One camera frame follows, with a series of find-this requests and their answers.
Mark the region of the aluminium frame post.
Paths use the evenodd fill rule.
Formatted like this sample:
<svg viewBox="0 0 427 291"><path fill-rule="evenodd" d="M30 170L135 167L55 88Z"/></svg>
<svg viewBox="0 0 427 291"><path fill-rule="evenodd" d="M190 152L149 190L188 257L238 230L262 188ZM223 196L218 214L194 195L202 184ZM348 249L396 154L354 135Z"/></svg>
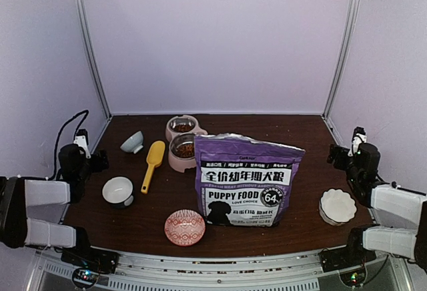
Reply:
<svg viewBox="0 0 427 291"><path fill-rule="evenodd" d="M88 66L89 66L89 71L91 74L91 79L94 83L95 91L99 99L99 102L101 104L103 114L106 119L111 119L112 117L111 110L107 102L106 94L105 94L105 91L101 82L101 77L99 74L99 68L95 58L95 52L94 52L93 43L91 40L90 31L89 31L89 23L87 20L84 0L75 0L75 5L77 9L77 16L79 18L81 35L83 38L83 46L84 46L85 55L86 55Z"/></svg>
<svg viewBox="0 0 427 291"><path fill-rule="evenodd" d="M336 96L338 94L338 89L344 74L346 61L350 51L352 36L354 34L354 29L356 26L359 9L360 9L360 0L349 0L346 22L344 26L344 33L342 37L340 51L338 54L338 60L337 60L336 68L334 70L334 76L332 79L332 84L330 87L324 112L322 114L322 117L325 120L328 120L330 118L332 108L333 108Z"/></svg>

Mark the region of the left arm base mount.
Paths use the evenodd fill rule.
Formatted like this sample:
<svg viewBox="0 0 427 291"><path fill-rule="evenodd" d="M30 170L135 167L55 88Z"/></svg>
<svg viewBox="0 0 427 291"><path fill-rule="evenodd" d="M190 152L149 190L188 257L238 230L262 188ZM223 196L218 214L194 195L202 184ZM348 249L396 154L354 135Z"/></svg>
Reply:
<svg viewBox="0 0 427 291"><path fill-rule="evenodd" d="M117 252L97 248L60 248L59 253L62 262L75 266L71 281L80 290L94 287L102 275L114 274L119 260Z"/></svg>

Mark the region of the right aluminium frame post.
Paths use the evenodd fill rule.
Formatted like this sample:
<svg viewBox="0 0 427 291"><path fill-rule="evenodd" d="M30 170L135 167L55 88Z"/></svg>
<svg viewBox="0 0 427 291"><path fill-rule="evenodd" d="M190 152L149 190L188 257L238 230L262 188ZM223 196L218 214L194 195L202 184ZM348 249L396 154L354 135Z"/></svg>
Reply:
<svg viewBox="0 0 427 291"><path fill-rule="evenodd" d="M334 76L332 79L332 84L330 87L324 112L322 114L322 117L325 120L328 120L330 118L332 108L333 108L336 96L338 94L338 89L344 74L346 61L350 51L352 36L354 34L354 29L356 26L359 9L360 9L360 0L349 0L346 22L344 26L344 33L342 37L340 51L338 54L338 60L337 60L336 68L334 70Z"/></svg>

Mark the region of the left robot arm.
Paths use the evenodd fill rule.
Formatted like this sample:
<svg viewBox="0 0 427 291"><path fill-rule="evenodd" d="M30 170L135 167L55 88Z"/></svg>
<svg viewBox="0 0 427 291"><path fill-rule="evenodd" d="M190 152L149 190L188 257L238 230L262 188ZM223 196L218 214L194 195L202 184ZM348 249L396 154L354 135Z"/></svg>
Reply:
<svg viewBox="0 0 427 291"><path fill-rule="evenodd" d="M54 224L30 218L27 209L37 206L80 202L91 174L109 168L107 152L90 157L73 143L59 151L61 168L52 180L31 177L1 177L1 243L15 249L24 246L70 249L70 256L82 267L96 260L84 228Z"/></svg>

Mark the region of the yellow plastic scoop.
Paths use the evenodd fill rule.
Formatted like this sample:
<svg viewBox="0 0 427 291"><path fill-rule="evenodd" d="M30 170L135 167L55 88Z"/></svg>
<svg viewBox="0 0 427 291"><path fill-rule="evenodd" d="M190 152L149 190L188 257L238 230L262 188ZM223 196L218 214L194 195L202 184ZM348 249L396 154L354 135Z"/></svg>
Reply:
<svg viewBox="0 0 427 291"><path fill-rule="evenodd" d="M158 168L162 164L164 152L165 152L164 141L160 141L160 140L155 141L150 146L147 157L146 157L147 170L141 185L142 194L148 193L154 170L155 168Z"/></svg>

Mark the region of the white scalloped ceramic bowl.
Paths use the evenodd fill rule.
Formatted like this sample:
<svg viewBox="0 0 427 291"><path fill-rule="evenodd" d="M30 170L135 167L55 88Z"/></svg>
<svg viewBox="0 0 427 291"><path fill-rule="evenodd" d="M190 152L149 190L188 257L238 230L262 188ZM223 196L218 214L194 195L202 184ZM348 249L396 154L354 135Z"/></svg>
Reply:
<svg viewBox="0 0 427 291"><path fill-rule="evenodd" d="M331 226L342 226L354 218L356 202L341 189L329 189L319 201L319 213L323 221Z"/></svg>

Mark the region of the black white ceramic bowl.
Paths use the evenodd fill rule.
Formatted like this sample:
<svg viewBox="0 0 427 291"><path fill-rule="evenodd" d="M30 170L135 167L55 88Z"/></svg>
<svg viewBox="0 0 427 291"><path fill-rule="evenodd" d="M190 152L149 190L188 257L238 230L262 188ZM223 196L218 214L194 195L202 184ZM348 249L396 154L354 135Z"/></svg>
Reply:
<svg viewBox="0 0 427 291"><path fill-rule="evenodd" d="M134 201L134 186L126 177L114 177L108 180L102 189L103 199L115 209L124 209Z"/></svg>

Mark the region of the pink double pet feeder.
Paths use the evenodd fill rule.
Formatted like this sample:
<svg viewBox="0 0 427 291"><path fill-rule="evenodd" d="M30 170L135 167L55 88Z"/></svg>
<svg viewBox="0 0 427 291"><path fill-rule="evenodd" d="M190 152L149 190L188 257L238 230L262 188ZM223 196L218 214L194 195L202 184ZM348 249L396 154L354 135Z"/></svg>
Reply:
<svg viewBox="0 0 427 291"><path fill-rule="evenodd" d="M196 167L196 135L207 135L199 121L192 115L178 115L171 118L165 128L166 140L169 142L168 162L170 167L180 173Z"/></svg>

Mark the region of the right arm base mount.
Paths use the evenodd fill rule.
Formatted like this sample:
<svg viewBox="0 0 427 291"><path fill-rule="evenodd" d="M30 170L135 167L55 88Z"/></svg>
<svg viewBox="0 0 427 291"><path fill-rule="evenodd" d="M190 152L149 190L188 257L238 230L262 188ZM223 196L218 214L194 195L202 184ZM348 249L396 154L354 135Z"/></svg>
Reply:
<svg viewBox="0 0 427 291"><path fill-rule="evenodd" d="M350 288L363 286L367 281L366 264L376 259L374 251L344 246L323 249L319 254L323 272L338 271L340 281Z"/></svg>

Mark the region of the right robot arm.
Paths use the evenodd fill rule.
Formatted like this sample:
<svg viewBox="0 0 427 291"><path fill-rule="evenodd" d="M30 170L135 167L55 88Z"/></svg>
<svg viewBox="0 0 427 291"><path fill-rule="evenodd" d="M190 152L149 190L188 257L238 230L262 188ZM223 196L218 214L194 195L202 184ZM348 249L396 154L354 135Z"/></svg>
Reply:
<svg viewBox="0 0 427 291"><path fill-rule="evenodd" d="M411 222L414 229L367 225L353 228L346 246L332 250L337 260L324 258L324 270L370 261L375 251L386 252L413 261L426 269L426 194L399 188L378 178L380 152L370 143L361 143L353 152L332 144L327 159L336 169L345 171L347 183L359 204L391 213Z"/></svg>

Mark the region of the brown kibble pet food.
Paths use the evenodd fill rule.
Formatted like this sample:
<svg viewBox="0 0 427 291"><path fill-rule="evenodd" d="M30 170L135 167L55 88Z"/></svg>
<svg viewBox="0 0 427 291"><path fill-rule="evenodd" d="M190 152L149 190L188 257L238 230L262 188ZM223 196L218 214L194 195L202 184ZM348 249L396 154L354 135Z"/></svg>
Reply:
<svg viewBox="0 0 427 291"><path fill-rule="evenodd" d="M182 159L194 157L194 135L190 133L192 126L178 124L175 129L179 133L172 144L172 152Z"/></svg>

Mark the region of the light blue ceramic bowl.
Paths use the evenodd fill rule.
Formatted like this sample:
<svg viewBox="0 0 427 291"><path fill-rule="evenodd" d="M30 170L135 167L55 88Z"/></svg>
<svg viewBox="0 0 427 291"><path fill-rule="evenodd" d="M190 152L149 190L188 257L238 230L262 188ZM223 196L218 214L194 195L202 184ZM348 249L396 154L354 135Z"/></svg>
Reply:
<svg viewBox="0 0 427 291"><path fill-rule="evenodd" d="M143 140L143 133L137 131L121 144L120 150L129 154L137 154L143 149Z"/></svg>

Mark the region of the purple puppy food bag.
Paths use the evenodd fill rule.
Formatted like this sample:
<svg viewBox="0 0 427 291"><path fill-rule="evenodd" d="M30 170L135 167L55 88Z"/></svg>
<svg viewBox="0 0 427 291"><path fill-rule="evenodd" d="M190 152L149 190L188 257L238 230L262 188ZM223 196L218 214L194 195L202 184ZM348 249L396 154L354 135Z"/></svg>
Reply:
<svg viewBox="0 0 427 291"><path fill-rule="evenodd" d="M194 145L197 202L208 224L280 222L305 150L234 133L197 135Z"/></svg>

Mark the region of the front aluminium rail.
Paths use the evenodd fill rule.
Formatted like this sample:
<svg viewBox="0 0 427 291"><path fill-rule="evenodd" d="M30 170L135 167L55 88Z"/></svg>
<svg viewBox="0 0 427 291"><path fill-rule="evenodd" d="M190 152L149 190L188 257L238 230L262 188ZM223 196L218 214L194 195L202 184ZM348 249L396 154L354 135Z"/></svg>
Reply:
<svg viewBox="0 0 427 291"><path fill-rule="evenodd" d="M180 258L122 252L90 290L412 290L405 262L378 253L326 272L319 251L243 258Z"/></svg>

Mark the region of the red patterned ceramic dish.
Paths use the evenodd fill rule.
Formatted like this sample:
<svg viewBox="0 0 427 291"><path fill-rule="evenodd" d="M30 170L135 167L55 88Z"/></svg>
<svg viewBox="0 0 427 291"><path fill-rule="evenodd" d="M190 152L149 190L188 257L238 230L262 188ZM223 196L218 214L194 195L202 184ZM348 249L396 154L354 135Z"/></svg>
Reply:
<svg viewBox="0 0 427 291"><path fill-rule="evenodd" d="M196 211L178 210L166 219L164 232L167 239L176 246L193 246L205 234L205 221Z"/></svg>

